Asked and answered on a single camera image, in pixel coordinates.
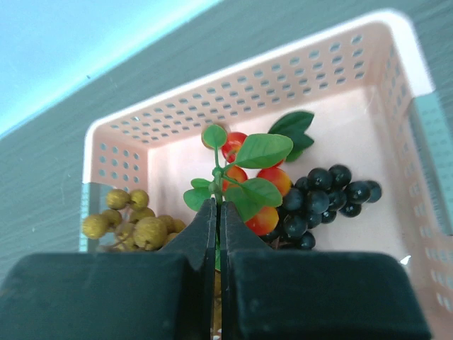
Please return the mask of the dark grapes with leaves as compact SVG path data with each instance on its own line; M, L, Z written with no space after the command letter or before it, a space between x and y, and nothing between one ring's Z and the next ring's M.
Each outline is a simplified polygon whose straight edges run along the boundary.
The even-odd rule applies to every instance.
M295 111L279 118L268 130L270 134L284 135L293 141L293 149L286 162L293 162L314 140L306 134L314 114ZM275 165L261 170L263 177L276 186L283 180L283 171ZM373 180L353 181L351 170L344 164L329 169L315 167L295 183L289 180L289 190L282 194L282 205L276 208L277 224L260 238L274 250L298 249L309 251L316 246L311 232L319 225L327 225L337 217L354 218L362 212L365 203L376 203L382 198L382 186Z

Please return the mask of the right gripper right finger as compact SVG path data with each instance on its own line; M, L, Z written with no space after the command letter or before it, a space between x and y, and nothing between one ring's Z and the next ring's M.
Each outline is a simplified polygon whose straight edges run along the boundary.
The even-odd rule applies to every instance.
M274 250L219 216L223 339L430 339L407 273L373 252Z

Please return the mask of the brown longan bunch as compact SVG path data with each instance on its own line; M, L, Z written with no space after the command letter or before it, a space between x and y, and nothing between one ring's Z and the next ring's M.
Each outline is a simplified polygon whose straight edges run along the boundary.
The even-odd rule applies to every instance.
M127 192L114 188L105 202L103 212L88 215L81 223L81 233L89 240L113 234L112 244L99 246L102 252L157 251L186 228L180 219L155 215L148 206L147 192L141 189Z

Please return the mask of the pink plastic basket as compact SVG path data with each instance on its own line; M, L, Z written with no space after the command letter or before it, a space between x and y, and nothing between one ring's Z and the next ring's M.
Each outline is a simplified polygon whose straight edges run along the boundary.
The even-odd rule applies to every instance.
M151 209L190 222L183 193L210 179L212 123L267 132L311 111L314 144L283 165L292 179L348 166L383 195L356 218L314 230L319 251L378 251L403 265L436 339L452 338L452 135L423 52L402 14L378 11L271 50L94 121L84 145L81 216L105 187L149 194Z

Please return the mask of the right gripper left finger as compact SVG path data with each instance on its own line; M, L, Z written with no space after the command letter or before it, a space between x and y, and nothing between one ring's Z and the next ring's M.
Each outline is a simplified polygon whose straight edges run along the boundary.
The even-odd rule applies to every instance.
M41 253L1 286L2 339L209 339L217 206L163 249Z

